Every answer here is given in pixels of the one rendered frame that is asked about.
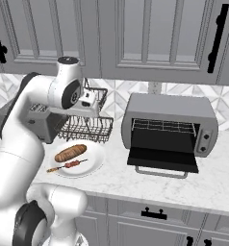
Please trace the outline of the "brown baguette bread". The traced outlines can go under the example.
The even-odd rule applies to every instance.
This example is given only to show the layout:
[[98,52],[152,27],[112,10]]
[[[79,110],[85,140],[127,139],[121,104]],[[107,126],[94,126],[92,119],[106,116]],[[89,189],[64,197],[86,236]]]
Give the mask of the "brown baguette bread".
[[76,144],[62,150],[59,154],[55,156],[56,162],[64,162],[76,158],[87,151],[87,146],[85,144]]

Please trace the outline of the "grey toaster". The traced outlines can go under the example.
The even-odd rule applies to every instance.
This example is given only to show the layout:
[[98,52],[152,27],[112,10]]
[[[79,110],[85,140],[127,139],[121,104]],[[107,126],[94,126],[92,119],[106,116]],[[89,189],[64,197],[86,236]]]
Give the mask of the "grey toaster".
[[23,124],[42,142],[51,144],[67,120],[67,115],[54,113],[44,105],[34,104],[30,107]]

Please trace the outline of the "black toaster oven door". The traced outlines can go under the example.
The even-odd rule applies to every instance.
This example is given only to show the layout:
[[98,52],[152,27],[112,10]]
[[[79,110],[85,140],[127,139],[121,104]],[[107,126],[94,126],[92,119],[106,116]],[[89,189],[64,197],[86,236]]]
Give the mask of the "black toaster oven door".
[[198,173],[198,167],[193,153],[187,154],[132,147],[129,152],[127,164]]

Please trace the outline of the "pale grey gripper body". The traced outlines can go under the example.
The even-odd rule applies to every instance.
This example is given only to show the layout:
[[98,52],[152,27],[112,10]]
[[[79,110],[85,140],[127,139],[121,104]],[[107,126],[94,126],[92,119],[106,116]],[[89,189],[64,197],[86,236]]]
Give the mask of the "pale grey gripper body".
[[83,116],[83,117],[98,117],[99,116],[99,109],[97,106],[90,107],[90,108],[80,108],[80,109],[76,107],[72,107],[68,110],[50,108],[49,110],[54,113],[77,115],[77,116]]

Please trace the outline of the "grey toaster oven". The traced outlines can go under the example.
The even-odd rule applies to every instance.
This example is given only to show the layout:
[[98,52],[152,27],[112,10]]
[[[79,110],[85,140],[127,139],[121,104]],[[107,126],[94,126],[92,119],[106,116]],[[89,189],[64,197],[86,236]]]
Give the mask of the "grey toaster oven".
[[[152,119],[192,123],[196,136],[190,134],[132,130],[134,119]],[[213,150],[218,137],[218,123],[211,102],[206,97],[173,96],[133,93],[128,101],[121,123],[123,145],[132,147],[163,150],[180,153],[193,153],[195,158],[205,158]],[[182,174],[156,168],[157,171]]]

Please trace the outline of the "grey drawer front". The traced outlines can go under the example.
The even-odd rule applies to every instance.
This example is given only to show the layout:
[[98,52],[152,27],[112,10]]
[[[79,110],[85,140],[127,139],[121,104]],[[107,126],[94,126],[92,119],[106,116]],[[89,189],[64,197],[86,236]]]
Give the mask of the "grey drawer front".
[[229,216],[219,215],[217,217],[215,231],[224,234],[229,234]]
[[[149,210],[153,212],[158,212],[159,209],[162,209],[164,211],[164,214],[167,215],[167,220],[141,216],[140,212],[142,210],[145,210],[146,207],[149,207]],[[139,202],[122,201],[116,199],[109,200],[108,211],[111,215],[145,220],[155,220],[179,225],[187,225],[191,217],[191,213],[185,209],[169,208],[166,206],[149,205]]]
[[98,196],[88,196],[88,207],[87,211],[98,212],[98,213],[107,213],[107,199]]

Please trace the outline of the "kebab skewer with meat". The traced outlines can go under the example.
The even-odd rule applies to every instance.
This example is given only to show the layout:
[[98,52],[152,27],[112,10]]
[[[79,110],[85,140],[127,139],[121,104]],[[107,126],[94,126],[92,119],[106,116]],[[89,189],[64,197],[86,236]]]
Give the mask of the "kebab skewer with meat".
[[72,162],[67,162],[67,163],[65,163],[65,164],[62,165],[62,166],[58,166],[58,167],[54,167],[54,168],[47,169],[46,172],[47,172],[47,173],[51,173],[51,172],[58,171],[58,170],[60,170],[61,168],[71,168],[71,167],[77,166],[77,165],[79,165],[81,162],[84,162],[84,161],[87,161],[87,160],[88,160],[88,159],[85,159],[85,160],[75,160],[75,161],[72,161]]

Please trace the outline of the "white round plate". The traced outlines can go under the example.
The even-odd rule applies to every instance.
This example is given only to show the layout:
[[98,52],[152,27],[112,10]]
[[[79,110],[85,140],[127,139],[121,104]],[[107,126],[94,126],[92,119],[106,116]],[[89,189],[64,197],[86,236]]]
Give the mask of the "white round plate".
[[[80,160],[81,163],[70,168],[63,168],[64,162],[56,162],[55,156],[64,149],[76,144],[84,144],[87,146],[87,151],[84,154],[72,159],[72,161]],[[105,157],[106,154],[104,147],[99,143],[84,139],[71,140],[66,143],[61,143],[51,151],[48,167],[55,168],[59,166],[60,169],[52,172],[52,174],[56,174],[64,178],[76,179],[85,177],[99,169],[103,165]]]

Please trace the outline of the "grey base cupboard door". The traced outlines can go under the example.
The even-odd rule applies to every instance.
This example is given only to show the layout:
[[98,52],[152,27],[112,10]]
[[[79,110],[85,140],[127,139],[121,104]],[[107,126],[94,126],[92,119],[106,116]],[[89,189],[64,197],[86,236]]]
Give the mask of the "grey base cupboard door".
[[205,246],[204,239],[211,239],[212,246],[229,246],[229,234],[203,230],[199,237],[197,246]]
[[89,246],[109,246],[105,214],[87,211],[76,218],[76,225]]
[[109,216],[110,246],[187,246],[187,236],[193,237],[198,229],[176,225]]

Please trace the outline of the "grey wall socket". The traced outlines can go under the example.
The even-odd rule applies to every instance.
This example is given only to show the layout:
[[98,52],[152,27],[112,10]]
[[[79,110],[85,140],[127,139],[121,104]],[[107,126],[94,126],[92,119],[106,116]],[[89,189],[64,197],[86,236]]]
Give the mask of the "grey wall socket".
[[149,82],[148,92],[150,94],[160,94],[162,92],[162,84],[160,82]]

